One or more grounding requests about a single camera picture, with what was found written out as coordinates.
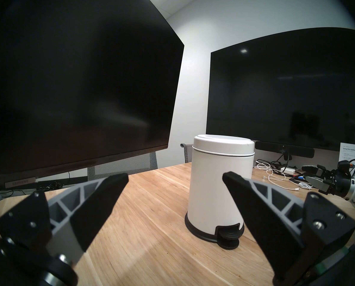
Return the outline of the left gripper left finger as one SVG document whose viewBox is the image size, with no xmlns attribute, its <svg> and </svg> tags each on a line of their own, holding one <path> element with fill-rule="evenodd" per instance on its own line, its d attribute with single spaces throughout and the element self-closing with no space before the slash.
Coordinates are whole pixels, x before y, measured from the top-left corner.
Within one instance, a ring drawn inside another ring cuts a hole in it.
<svg viewBox="0 0 355 286">
<path fill-rule="evenodd" d="M 34 192 L 0 217 L 0 236 L 38 254 L 80 260 L 112 213 L 128 174 L 65 189 L 46 198 Z"/>
</svg>

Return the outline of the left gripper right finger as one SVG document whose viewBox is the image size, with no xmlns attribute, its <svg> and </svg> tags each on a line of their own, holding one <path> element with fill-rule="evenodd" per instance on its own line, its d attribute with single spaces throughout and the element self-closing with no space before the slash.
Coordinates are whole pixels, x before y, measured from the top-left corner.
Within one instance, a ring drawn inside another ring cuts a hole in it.
<svg viewBox="0 0 355 286">
<path fill-rule="evenodd" d="M 275 185 L 222 176 L 246 227 L 270 263 L 273 281 L 332 281 L 351 261 L 355 220 L 326 197 L 305 200 Z"/>
</svg>

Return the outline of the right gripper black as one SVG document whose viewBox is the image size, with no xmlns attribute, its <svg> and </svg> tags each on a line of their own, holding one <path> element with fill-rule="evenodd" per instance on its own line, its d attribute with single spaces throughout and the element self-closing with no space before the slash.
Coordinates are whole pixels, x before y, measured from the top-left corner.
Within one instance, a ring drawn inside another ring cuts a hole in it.
<svg viewBox="0 0 355 286">
<path fill-rule="evenodd" d="M 327 172 L 327 169 L 322 165 L 303 165 L 302 171 L 314 174 L 304 175 L 304 179 L 324 195 L 332 194 L 345 198 L 350 190 L 351 173 L 349 171 L 340 169 L 332 170 L 328 178 L 331 185 L 326 180 L 319 177 L 324 176 Z"/>
</svg>

